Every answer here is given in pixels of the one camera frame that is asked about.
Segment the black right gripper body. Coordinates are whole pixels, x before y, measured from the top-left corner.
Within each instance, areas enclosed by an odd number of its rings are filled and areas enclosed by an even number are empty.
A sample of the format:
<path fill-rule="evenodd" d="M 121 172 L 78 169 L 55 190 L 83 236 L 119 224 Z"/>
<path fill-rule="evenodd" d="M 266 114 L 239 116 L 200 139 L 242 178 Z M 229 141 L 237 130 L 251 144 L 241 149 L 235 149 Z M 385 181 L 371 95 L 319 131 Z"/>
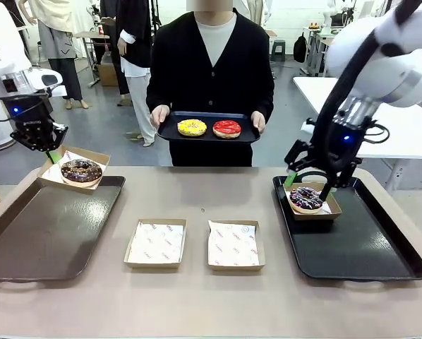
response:
<path fill-rule="evenodd" d="M 347 167 L 356 157 L 369 127 L 369 118 L 363 118 L 357 125 L 320 118 L 320 167 Z"/>

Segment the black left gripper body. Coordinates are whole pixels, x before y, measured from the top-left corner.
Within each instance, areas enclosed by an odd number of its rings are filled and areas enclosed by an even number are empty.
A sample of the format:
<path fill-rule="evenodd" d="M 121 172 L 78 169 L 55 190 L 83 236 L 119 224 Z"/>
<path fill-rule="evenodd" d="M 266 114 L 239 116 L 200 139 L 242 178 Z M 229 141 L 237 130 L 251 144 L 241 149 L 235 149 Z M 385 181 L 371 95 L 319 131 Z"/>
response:
<path fill-rule="evenodd" d="M 22 96 L 4 101 L 16 141 L 53 141 L 52 106 L 47 96 Z"/>

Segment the person's left hand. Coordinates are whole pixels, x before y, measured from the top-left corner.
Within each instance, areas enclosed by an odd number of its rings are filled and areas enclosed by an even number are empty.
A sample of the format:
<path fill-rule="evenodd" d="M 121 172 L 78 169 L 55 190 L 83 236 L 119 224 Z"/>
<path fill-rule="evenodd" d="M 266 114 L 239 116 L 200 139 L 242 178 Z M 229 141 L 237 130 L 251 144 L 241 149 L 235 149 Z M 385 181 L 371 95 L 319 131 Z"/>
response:
<path fill-rule="evenodd" d="M 251 121 L 253 127 L 262 134 L 266 126 L 265 116 L 259 111 L 254 111 L 251 115 Z"/>

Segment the person's right hand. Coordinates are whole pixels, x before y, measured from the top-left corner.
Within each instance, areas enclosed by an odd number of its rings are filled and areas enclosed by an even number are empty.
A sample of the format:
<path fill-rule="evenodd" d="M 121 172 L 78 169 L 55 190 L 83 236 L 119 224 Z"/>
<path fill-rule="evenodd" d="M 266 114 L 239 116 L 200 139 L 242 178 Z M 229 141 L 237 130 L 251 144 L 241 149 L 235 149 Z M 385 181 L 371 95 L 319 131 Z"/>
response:
<path fill-rule="evenodd" d="M 159 129 L 160 125 L 168 117 L 169 113 L 170 107 L 167 105 L 158 105 L 153 109 L 150 115 L 150 120 L 156 130 Z"/>

